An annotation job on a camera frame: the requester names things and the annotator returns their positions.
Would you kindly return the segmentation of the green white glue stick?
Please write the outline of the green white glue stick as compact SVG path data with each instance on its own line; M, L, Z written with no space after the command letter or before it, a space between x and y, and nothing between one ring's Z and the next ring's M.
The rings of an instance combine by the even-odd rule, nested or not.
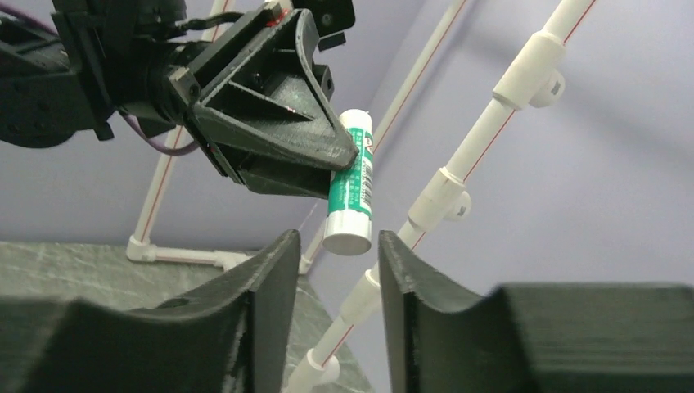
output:
M340 122L351 135L358 155L353 165L331 176L322 245L336 255L356 256L372 247L372 178L375 140L372 118L350 109Z

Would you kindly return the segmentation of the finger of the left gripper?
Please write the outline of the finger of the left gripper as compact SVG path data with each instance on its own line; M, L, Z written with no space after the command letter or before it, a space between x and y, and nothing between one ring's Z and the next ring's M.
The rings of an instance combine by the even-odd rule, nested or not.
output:
M296 9L245 14L189 65L201 87L190 130L208 144L311 168L351 166L358 149L313 72L318 30Z
M205 152L221 175L251 192L327 198L332 156L324 151L292 150L264 141L208 141Z

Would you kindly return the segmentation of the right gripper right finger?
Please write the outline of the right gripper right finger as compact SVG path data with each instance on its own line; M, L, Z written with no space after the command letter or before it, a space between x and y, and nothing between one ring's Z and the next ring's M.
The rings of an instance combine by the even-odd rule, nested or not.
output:
M690 392L693 289L504 283L481 296L379 235L394 392Z

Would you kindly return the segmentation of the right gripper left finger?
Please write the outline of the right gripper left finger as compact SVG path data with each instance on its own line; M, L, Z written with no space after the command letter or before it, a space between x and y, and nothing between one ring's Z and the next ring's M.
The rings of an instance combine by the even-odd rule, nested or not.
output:
M279 392L300 262L285 231L153 309L1 299L4 392Z

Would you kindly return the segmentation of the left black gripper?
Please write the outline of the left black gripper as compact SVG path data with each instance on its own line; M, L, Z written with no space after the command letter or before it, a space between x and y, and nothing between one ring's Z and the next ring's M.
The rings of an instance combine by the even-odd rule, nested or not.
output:
M183 1L57 1L52 32L23 17L1 19L1 139L28 148L62 144L79 131L101 140L121 114L147 138L184 127L201 87L190 63L245 14L272 12L269 25L296 9L266 2L253 11L187 17ZM329 69L313 60L328 100Z

